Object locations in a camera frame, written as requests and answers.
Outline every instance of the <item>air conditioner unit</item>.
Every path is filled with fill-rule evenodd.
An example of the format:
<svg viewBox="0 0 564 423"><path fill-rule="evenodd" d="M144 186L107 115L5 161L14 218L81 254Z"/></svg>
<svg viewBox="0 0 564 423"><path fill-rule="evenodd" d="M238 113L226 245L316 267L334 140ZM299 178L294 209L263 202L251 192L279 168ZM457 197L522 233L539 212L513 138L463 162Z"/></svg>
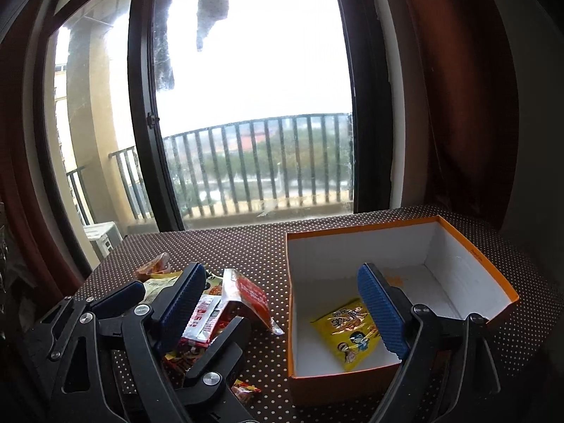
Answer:
<svg viewBox="0 0 564 423"><path fill-rule="evenodd" d="M116 223L113 221L84 226L84 232L86 232L86 236L100 261L108 256L110 251L123 240Z"/></svg>

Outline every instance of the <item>polka dot tablecloth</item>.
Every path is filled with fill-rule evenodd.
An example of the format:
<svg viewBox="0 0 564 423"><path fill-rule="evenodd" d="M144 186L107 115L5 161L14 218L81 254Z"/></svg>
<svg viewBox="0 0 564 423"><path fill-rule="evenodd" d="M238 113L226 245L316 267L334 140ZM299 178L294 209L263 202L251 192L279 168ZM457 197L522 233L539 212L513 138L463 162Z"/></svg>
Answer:
<svg viewBox="0 0 564 423"><path fill-rule="evenodd" d="M447 212L438 206L225 229L129 235L90 275L77 292L77 298L100 298L106 295L131 281L133 271L140 265L167 251L174 269L184 268L189 262L201 262L218 274L227 267L242 271L264 288L273 317L282 329L287 330L289 289L286 233L386 223L436 214L441 214L480 249L520 295L520 301L510 318L493 333L506 374L516 376L555 325L564 306L562 298L538 274L525 254L502 239L486 223ZM380 397L325 407L294 407L287 382L286 341L286 336L254 331L245 353L246 366L241 377L263 391L249 408L258 421L362 423L370 419ZM118 361L120 370L124 371L124 390L133 393L135 387L127 373L126 363L122 357ZM426 402L432 404L435 391L436 386L431 384ZM416 419L424 421L429 408L423 405Z"/></svg>

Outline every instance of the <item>orange box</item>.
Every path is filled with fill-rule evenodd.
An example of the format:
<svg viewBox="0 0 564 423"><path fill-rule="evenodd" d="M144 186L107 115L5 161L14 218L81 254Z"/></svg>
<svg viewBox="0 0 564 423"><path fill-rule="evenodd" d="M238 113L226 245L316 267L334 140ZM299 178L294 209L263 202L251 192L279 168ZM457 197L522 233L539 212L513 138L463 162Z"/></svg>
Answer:
<svg viewBox="0 0 564 423"><path fill-rule="evenodd" d="M374 263L412 304L466 319L504 318L519 296L493 264L441 216L287 234L290 282L288 382L295 405L321 405L384 391L399 359L380 341L350 372L311 321L358 297L356 273Z"/></svg>

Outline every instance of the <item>sky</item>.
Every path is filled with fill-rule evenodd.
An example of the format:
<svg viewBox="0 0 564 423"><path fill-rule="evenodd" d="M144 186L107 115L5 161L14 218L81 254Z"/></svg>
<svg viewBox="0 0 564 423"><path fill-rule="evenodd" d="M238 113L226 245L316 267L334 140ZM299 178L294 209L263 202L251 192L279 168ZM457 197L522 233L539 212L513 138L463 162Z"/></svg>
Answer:
<svg viewBox="0 0 564 423"><path fill-rule="evenodd" d="M337 0L229 0L196 49L198 0L173 0L167 20L175 87L157 91L164 137L248 119L351 112L351 89ZM106 34L120 148L135 144L127 81L128 16ZM60 30L56 63L65 63Z"/></svg>

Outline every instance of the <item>yellow snack package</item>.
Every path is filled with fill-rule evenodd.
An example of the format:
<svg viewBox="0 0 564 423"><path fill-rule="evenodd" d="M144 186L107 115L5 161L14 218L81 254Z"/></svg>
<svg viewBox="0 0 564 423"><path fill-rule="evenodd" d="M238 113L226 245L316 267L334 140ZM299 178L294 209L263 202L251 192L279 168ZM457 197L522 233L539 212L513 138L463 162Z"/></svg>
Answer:
<svg viewBox="0 0 564 423"><path fill-rule="evenodd" d="M360 299L311 322L345 371L353 370L376 348L380 334Z"/></svg>

